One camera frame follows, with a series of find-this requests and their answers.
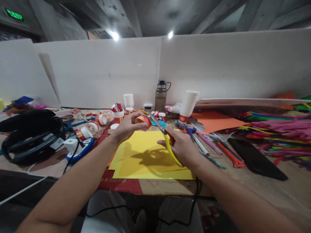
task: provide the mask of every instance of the yellow scissors handle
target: yellow scissors handle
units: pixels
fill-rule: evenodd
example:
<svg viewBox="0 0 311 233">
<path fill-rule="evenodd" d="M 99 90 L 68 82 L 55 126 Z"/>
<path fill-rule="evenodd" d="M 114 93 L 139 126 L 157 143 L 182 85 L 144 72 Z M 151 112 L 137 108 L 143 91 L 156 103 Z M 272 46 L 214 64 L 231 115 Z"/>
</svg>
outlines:
<svg viewBox="0 0 311 233">
<path fill-rule="evenodd" d="M 184 167 L 184 165 L 182 165 L 178 159 L 176 159 L 175 155 L 172 152 L 172 148 L 170 145 L 170 140 L 167 134 L 164 134 L 164 138 L 165 138 L 165 144 L 166 144 L 166 148 L 168 150 L 168 153 L 170 154 L 170 156 L 172 157 L 172 159 L 174 160 L 174 162 L 179 166 L 179 167 Z"/>
</svg>

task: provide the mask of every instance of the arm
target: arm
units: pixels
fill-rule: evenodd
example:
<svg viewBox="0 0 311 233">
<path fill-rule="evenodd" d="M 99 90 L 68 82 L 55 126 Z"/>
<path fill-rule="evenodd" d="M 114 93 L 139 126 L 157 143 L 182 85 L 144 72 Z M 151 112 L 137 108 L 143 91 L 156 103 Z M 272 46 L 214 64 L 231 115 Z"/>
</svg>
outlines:
<svg viewBox="0 0 311 233">
<path fill-rule="evenodd" d="M 176 140 L 176 158 L 209 186 L 220 205 L 241 232 L 301 232 L 277 208 L 204 158 L 188 134 L 166 130 Z"/>
<path fill-rule="evenodd" d="M 69 169 L 25 218 L 17 232 L 69 232 L 74 219 L 96 191 L 118 145 L 135 130 L 147 127 L 146 123 L 134 124 L 139 115 L 143 113 L 135 112 L 124 118 L 108 138 Z"/>
</svg>

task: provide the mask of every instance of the green exit sign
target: green exit sign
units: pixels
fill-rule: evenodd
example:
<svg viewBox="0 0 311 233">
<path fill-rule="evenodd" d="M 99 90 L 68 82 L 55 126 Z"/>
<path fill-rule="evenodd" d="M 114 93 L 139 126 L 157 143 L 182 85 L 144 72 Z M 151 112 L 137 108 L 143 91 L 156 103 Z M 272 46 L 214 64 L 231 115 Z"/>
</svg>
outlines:
<svg viewBox="0 0 311 233">
<path fill-rule="evenodd" d="M 8 16 L 11 16 L 13 18 L 17 18 L 17 19 L 25 22 L 25 18 L 21 14 L 18 14 L 18 13 L 14 12 L 14 11 L 11 11 L 11 10 L 5 8 L 5 7 L 4 7 L 4 10 L 6 11 Z"/>
</svg>

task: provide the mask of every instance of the scissor blade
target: scissor blade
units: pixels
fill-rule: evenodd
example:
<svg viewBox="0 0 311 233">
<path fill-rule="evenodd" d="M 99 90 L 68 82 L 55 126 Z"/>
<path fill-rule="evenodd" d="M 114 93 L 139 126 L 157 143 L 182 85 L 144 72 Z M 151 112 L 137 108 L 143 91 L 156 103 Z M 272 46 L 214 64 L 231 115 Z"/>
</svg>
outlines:
<svg viewBox="0 0 311 233">
<path fill-rule="evenodd" d="M 154 117 L 154 115 L 152 115 L 149 111 L 149 116 L 151 117 L 151 119 L 155 122 L 155 124 L 159 127 L 159 129 L 162 131 L 162 133 L 166 134 L 166 131 L 164 130 L 164 128 L 162 127 L 162 125 L 160 124 L 160 122 Z"/>
</svg>

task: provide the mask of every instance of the hand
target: hand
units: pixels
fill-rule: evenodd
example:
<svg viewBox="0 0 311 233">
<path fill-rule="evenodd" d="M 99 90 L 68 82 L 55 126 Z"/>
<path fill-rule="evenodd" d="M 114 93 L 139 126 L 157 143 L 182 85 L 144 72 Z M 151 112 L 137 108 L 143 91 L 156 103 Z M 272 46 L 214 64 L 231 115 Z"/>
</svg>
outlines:
<svg viewBox="0 0 311 233">
<path fill-rule="evenodd" d="M 138 116 L 146 116 L 144 113 L 137 111 L 127 115 L 123 121 L 118 125 L 115 131 L 112 132 L 111 136 L 115 137 L 118 144 L 129 139 L 134 131 L 147 128 L 146 123 L 135 124 L 134 120 Z"/>
<path fill-rule="evenodd" d="M 190 135 L 176 131 L 170 127 L 166 127 L 165 130 L 176 140 L 175 144 L 171 146 L 175 157 L 183 165 L 190 168 L 191 165 L 198 161 L 197 158 L 202 156 L 191 140 Z M 159 140 L 157 143 L 166 148 L 164 140 Z"/>
</svg>

